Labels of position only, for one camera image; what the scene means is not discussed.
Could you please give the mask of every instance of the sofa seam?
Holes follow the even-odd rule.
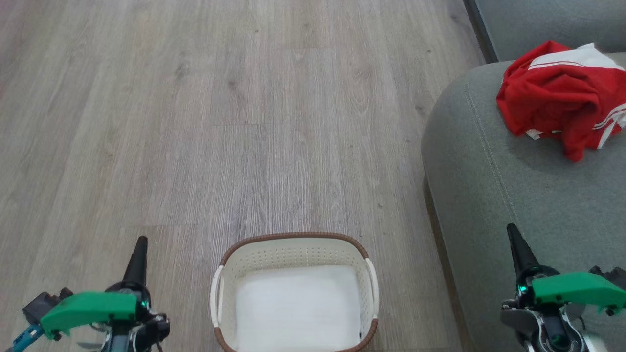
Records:
[[[475,116],[474,125],[479,135],[480,144],[482,145],[483,151],[485,152],[485,155],[487,156],[487,162],[489,163],[491,174],[493,175],[493,178],[496,180],[496,183],[499,186],[500,197],[502,198],[502,201],[506,207],[506,212],[508,213],[509,218],[511,220],[518,222],[517,212],[515,211],[513,202],[511,201],[511,198],[506,189],[504,180],[502,179],[502,174],[500,173],[498,164],[496,163],[495,158],[493,157],[491,145],[489,144],[489,141],[487,140],[485,129],[483,128],[483,124],[481,123],[481,120],[480,120],[480,115],[478,114],[478,110],[476,109],[476,104],[470,94],[469,85],[465,83],[463,86],[464,86],[463,88],[464,88],[464,93],[465,93],[465,102],[469,105],[471,109],[471,113]]]

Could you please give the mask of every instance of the brown basket rim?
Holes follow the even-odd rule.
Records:
[[[361,243],[359,243],[359,241],[353,239],[350,236],[346,236],[344,234],[336,234],[336,233],[333,233],[333,232],[284,232],[284,233],[280,233],[280,234],[271,234],[271,235],[251,237],[249,239],[244,239],[244,240],[241,240],[241,241],[237,242],[236,244],[234,244],[231,248],[229,248],[226,251],[226,253],[222,257],[222,260],[220,261],[220,266],[225,266],[226,262],[228,261],[230,256],[237,249],[240,249],[241,247],[246,246],[247,244],[256,243],[256,242],[262,242],[262,241],[271,241],[271,240],[275,240],[275,239],[292,239],[292,238],[339,239],[339,240],[342,240],[342,241],[346,241],[346,242],[352,244],[354,247],[356,247],[356,249],[359,250],[359,252],[363,256],[363,259],[368,259],[369,258],[369,254],[367,254],[367,251],[365,250],[365,247],[363,247],[363,245]]]
[[[377,327],[378,327],[378,319],[374,318],[372,319],[372,324],[369,326],[369,331],[367,332],[367,335],[365,335],[365,338],[363,339],[363,341],[361,341],[355,347],[350,347],[350,348],[342,349],[340,351],[335,351],[335,352],[358,352],[364,349],[365,346],[367,346],[367,344],[369,344],[370,341],[372,341],[374,334],[376,333]],[[224,351],[237,352],[236,349],[233,349],[232,347],[228,345],[228,343],[226,343],[226,340],[224,339],[224,336],[222,335],[222,330],[219,327],[214,328],[213,330],[215,331],[215,337],[217,338],[217,342],[224,349]]]

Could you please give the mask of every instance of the robotic arm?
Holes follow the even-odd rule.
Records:
[[[527,352],[607,352],[602,340],[576,330],[588,304],[607,315],[626,308],[626,272],[561,274],[540,265],[515,224],[507,227],[517,276],[515,298],[502,303],[500,319],[513,328]]]
[[[6,352],[22,352],[38,338],[58,341],[70,329],[99,324],[106,332],[101,352],[148,352],[170,333],[166,314],[152,310],[146,283],[148,239],[140,237],[122,281],[105,292],[74,294],[61,290],[59,296],[42,292],[23,309],[30,327],[13,341]]]

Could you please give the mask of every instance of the gray fabric upholstery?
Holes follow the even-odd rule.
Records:
[[[626,53],[613,57],[626,65]],[[515,273],[506,225],[514,222],[538,260],[561,272],[626,268],[626,133],[577,164],[560,142],[513,136],[495,96],[510,63],[476,68],[439,98],[422,154],[468,329],[480,352],[520,350],[499,321]],[[612,349],[626,346],[626,314],[586,313]]]
[[[498,61],[515,60],[552,39],[576,48],[596,42],[626,51],[624,0],[470,0],[476,3]]]

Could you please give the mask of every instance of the green plastic cover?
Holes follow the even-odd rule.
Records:
[[[57,332],[69,336],[71,328],[114,320],[135,320],[137,298],[117,292],[83,292],[62,300],[41,318],[48,339]]]
[[[536,303],[580,303],[610,308],[616,314],[626,308],[626,291],[590,272],[570,272],[533,280]]]

